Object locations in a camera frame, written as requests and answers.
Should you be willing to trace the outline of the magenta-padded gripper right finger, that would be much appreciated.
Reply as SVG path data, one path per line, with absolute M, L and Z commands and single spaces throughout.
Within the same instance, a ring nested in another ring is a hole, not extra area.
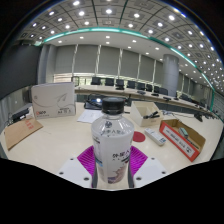
M 168 171 L 155 157 L 148 157 L 132 146 L 129 157 L 128 185 L 140 188 L 168 175 Z

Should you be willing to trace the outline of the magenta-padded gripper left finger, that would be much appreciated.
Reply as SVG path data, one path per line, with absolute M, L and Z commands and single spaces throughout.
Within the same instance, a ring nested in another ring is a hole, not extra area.
M 98 176 L 93 147 L 88 147 L 77 157 L 70 157 L 57 175 L 81 187 L 96 188 Z

